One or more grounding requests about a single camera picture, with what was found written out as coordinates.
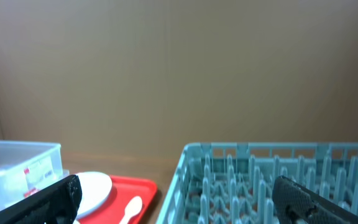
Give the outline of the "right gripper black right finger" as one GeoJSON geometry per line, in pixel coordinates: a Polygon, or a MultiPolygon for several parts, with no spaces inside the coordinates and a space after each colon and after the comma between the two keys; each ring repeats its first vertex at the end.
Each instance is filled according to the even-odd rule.
{"type": "Polygon", "coordinates": [[[272,200],[280,224],[358,224],[357,215],[285,176],[275,179],[272,200]]]}

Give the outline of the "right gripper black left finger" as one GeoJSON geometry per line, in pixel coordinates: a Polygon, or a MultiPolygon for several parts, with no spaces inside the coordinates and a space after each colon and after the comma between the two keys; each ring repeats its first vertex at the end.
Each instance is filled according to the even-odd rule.
{"type": "Polygon", "coordinates": [[[82,199],[80,179],[69,175],[0,211],[0,224],[72,224],[82,199]]]}

